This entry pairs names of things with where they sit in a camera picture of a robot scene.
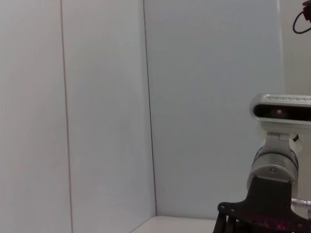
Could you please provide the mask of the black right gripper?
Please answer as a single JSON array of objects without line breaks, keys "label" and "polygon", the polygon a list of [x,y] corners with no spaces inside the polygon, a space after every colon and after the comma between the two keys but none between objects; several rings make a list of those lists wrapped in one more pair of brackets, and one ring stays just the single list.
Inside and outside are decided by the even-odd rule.
[{"label": "black right gripper", "polygon": [[292,185],[253,178],[246,199],[222,202],[213,233],[309,233],[311,221],[291,209]]}]

